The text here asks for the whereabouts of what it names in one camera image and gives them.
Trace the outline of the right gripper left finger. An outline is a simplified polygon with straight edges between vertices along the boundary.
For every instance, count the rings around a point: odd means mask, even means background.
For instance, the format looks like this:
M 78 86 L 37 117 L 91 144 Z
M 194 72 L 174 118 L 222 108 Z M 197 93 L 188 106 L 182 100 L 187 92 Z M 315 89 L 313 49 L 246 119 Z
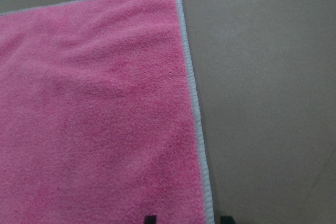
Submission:
M 144 217 L 144 224 L 156 224 L 157 216 L 156 215 L 149 215 Z

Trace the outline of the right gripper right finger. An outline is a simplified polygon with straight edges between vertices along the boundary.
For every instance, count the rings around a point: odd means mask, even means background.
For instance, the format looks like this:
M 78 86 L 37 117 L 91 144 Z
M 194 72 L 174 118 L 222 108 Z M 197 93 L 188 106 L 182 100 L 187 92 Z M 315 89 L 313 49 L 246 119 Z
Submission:
M 221 216 L 220 224 L 236 224 L 236 221 L 232 216 Z

